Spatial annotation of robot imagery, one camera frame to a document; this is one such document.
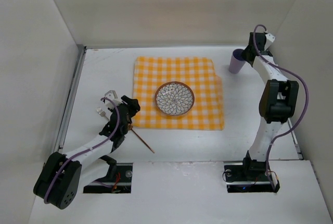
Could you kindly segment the lilac plastic cup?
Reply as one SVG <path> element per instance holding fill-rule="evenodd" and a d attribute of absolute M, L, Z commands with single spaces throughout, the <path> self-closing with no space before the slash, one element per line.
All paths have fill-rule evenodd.
<path fill-rule="evenodd" d="M 242 57 L 243 51 L 241 48 L 233 50 L 228 68 L 230 73 L 238 74 L 245 65 L 246 61 Z"/>

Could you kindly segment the floral patterned ceramic plate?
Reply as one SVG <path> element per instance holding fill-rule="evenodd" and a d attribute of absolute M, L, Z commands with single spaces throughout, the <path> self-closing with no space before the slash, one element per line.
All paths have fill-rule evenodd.
<path fill-rule="evenodd" d="M 163 114 L 178 117 L 190 112 L 195 103 L 195 95 L 187 84 L 171 81 L 159 86 L 154 103 Z"/>

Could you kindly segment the yellow white checkered cloth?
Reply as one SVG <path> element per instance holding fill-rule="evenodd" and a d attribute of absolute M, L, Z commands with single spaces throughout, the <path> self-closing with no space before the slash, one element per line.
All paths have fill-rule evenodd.
<path fill-rule="evenodd" d="M 144 57 L 135 62 L 139 128 L 223 130 L 222 79 L 206 57 Z"/>

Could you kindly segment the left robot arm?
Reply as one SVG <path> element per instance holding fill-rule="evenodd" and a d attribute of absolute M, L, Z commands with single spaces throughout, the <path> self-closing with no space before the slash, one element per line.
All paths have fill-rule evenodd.
<path fill-rule="evenodd" d="M 109 121 L 93 140 L 65 154 L 52 153 L 34 185 L 34 195 L 59 209 L 67 208 L 77 192 L 91 183 L 104 186 L 110 193 L 116 191 L 125 174 L 117 170 L 117 161 L 109 155 L 123 143 L 130 130 L 132 118 L 140 111 L 137 99 L 121 97 L 121 102 L 107 97 L 111 112 Z"/>

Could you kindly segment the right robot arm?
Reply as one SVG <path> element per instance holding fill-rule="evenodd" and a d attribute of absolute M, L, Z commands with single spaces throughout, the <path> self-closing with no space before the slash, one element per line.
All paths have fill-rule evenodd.
<path fill-rule="evenodd" d="M 272 140 L 282 125 L 294 115 L 299 84 L 288 80 L 273 62 L 267 50 L 267 41 L 274 37 L 268 33 L 250 33 L 248 46 L 242 52 L 242 58 L 260 75 L 265 84 L 259 102 L 260 126 L 254 143 L 243 159 L 242 168 L 249 179 L 266 174 L 267 154 L 271 150 Z"/>

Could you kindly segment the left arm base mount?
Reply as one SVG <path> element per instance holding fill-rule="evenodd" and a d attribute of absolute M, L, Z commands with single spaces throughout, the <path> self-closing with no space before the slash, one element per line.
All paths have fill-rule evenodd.
<path fill-rule="evenodd" d="M 84 194 L 130 194 L 132 189 L 133 164 L 120 163 L 103 178 L 85 186 Z"/>

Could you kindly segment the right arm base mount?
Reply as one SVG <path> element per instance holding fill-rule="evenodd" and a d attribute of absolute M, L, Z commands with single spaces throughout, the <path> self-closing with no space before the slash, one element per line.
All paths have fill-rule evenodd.
<path fill-rule="evenodd" d="M 223 180 L 228 193 L 277 193 L 280 183 L 274 171 L 246 171 L 242 163 L 225 163 Z"/>

